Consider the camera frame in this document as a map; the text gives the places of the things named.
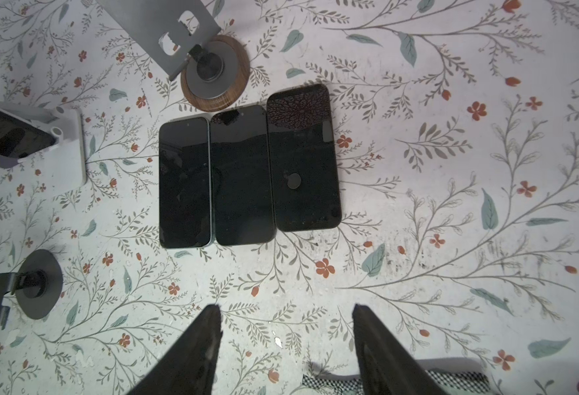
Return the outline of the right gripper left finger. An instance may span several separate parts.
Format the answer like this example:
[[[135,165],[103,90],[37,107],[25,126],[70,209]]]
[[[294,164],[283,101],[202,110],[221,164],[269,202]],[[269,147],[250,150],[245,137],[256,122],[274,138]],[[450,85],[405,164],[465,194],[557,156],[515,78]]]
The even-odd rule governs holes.
[[[221,339],[220,307],[209,304],[129,393],[212,393]]]

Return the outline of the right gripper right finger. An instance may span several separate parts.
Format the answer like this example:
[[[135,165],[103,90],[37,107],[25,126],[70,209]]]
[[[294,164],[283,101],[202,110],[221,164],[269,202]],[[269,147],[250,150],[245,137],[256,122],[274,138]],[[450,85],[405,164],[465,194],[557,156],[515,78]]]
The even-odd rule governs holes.
[[[370,307],[357,304],[352,313],[355,350],[360,367],[360,378],[368,394],[403,395],[403,389],[386,390],[390,380],[424,378],[424,370],[396,337],[376,316]],[[437,388],[427,389],[427,394],[440,395]]]

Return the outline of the black phone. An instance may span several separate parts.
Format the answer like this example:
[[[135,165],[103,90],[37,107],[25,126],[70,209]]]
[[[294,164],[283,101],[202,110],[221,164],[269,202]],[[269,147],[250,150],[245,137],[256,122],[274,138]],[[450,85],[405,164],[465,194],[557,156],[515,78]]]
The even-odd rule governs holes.
[[[0,156],[26,158],[55,143],[49,133],[0,111]]]
[[[266,115],[277,228],[337,227],[341,202],[327,87],[277,92],[266,102]]]
[[[194,117],[159,131],[159,227],[166,249],[204,247],[212,240],[209,123]]]
[[[210,123],[214,232],[223,246],[264,244],[276,232],[266,111],[250,105]]]

